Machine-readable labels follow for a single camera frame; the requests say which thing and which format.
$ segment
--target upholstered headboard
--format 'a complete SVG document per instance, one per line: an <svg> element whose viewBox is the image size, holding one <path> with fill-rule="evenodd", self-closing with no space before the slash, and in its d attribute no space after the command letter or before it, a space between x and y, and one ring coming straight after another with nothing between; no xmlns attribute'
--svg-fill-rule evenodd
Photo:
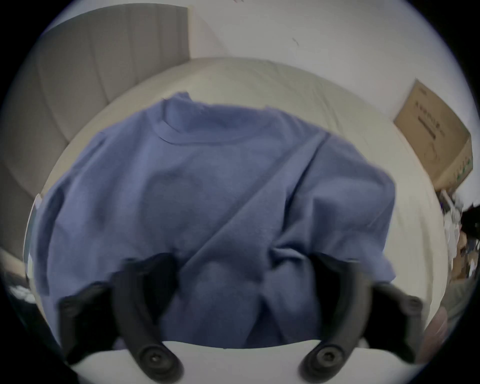
<svg viewBox="0 0 480 384"><path fill-rule="evenodd" d="M21 258L34 197L77 132L136 84L188 60L182 7L107 7L44 33L0 111L0 248Z"/></svg>

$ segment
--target black object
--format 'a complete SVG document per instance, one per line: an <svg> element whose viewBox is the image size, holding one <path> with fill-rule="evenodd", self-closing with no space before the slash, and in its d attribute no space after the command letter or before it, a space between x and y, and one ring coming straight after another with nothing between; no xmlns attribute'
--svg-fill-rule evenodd
<svg viewBox="0 0 480 384"><path fill-rule="evenodd" d="M462 231L474 239L480 240L480 205L473 205L462 213Z"/></svg>
<svg viewBox="0 0 480 384"><path fill-rule="evenodd" d="M322 341L303 359L299 371L308 382L322 383L343 367L358 341L413 363L423 333L419 298L389 283L373 286L355 262L327 255L310 258L322 308Z"/></svg>
<svg viewBox="0 0 480 384"><path fill-rule="evenodd" d="M321 383L343 367L360 338L413 362L421 341L422 303L390 284L372 286L358 262L310 257L322 308L322 341L303 359L300 375ZM129 260L108 283L93 283L60 301L60 340L69 364L110 350L122 337L144 373L159 383L180 379L183 366L162 343L158 319L177 289L174 257Z"/></svg>

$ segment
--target cardboard box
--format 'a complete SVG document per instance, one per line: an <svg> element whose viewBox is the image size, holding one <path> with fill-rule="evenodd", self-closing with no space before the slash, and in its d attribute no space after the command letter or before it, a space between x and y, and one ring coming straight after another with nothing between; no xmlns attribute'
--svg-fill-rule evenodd
<svg viewBox="0 0 480 384"><path fill-rule="evenodd" d="M419 157L436 191L454 191L472 171L470 132L449 106L418 80L394 123Z"/></svg>

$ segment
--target blue towel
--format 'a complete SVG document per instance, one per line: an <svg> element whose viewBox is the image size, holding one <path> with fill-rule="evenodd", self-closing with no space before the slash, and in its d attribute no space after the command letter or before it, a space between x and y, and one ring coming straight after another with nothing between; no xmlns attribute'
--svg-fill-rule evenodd
<svg viewBox="0 0 480 384"><path fill-rule="evenodd" d="M357 259L374 281L391 179L345 140L273 108L174 95L95 136L47 193L33 233L38 292L57 304L127 258L173 253L166 340L220 348L318 339L309 254Z"/></svg>

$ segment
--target white mattress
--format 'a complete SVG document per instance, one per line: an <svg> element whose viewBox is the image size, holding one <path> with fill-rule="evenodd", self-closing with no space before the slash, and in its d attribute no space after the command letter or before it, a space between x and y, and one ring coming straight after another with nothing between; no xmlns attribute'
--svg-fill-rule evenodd
<svg viewBox="0 0 480 384"><path fill-rule="evenodd" d="M169 69L123 94L72 140L42 194L71 166L95 133L175 92L193 100L262 108L272 106L352 142L396 184L396 204L385 255L393 283L436 313L447 283L448 256L440 207L432 184L395 125L349 91L311 73L247 59L196 59Z"/></svg>

